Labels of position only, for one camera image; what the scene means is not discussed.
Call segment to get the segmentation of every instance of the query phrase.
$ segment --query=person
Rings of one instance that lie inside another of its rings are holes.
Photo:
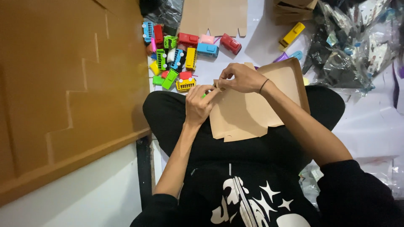
[[[213,138],[208,117],[219,88],[197,85],[186,96],[150,93],[143,112],[170,158],[131,227],[404,225],[390,189],[363,172],[331,132],[345,110],[337,93],[306,86],[308,114],[272,81],[238,63],[223,70],[218,85],[261,94],[284,126],[225,143]],[[298,174],[312,159],[324,174],[320,212],[299,185]]]

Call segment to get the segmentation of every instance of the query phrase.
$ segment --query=black pants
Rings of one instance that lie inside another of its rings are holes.
[[[306,86],[311,116],[332,130],[345,110],[343,99],[334,91],[320,86]],[[162,150],[170,156],[185,121],[185,96],[155,91],[143,104],[143,113]],[[212,162],[258,162],[277,164],[298,174],[311,158],[285,126],[269,127],[262,137],[234,142],[214,139],[209,118],[202,124],[192,144],[189,166]]]

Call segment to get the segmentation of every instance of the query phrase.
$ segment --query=blue toy bus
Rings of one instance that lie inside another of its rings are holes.
[[[170,67],[178,73],[182,72],[186,56],[187,56],[186,51],[175,49],[174,61],[171,62]]]
[[[154,38],[153,22],[143,22],[142,28],[145,42],[151,42],[152,38]]]
[[[211,44],[198,43],[198,48],[196,49],[196,51],[200,55],[217,57],[217,54],[219,53],[219,47]]]

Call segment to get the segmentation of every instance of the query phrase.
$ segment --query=yellow toy bus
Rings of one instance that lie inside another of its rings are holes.
[[[188,47],[187,49],[187,57],[185,59],[185,68],[187,70],[195,70],[196,69],[196,49],[192,47]]]
[[[293,42],[293,40],[295,40],[295,38],[303,31],[304,28],[305,26],[302,23],[297,22],[292,30],[279,41],[279,50],[284,51],[286,48],[288,48],[288,46]]]
[[[194,78],[189,78],[188,80],[180,79],[176,82],[176,85],[179,92],[186,92],[191,87],[196,86],[196,80]]]

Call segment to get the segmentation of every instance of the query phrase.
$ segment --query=white wall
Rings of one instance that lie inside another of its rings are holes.
[[[141,212],[136,144],[0,208],[1,227],[129,227]]]

